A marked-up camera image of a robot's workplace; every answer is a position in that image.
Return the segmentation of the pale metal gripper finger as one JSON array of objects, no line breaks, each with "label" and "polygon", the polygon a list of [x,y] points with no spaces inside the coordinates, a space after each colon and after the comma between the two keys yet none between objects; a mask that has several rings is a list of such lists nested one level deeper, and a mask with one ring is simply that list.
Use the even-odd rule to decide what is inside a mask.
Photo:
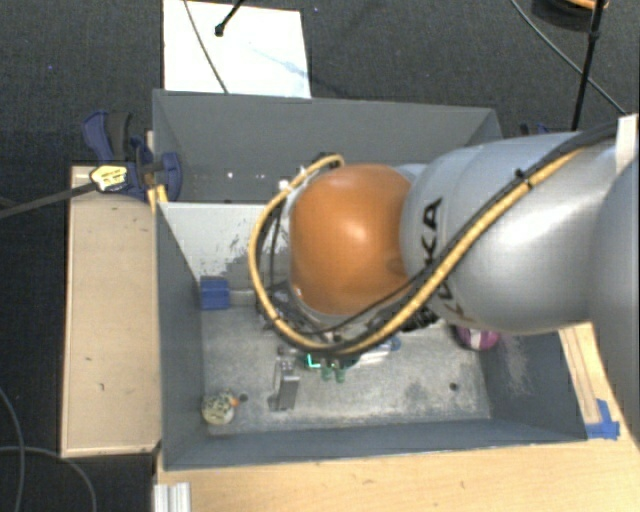
[{"label": "pale metal gripper finger", "polygon": [[272,391],[271,395],[268,397],[268,405],[271,411],[279,410],[280,375],[281,362],[279,360],[276,360],[273,370]]},{"label": "pale metal gripper finger", "polygon": [[295,363],[290,360],[280,362],[278,387],[278,410],[286,411],[295,407],[300,376],[296,373]]}]

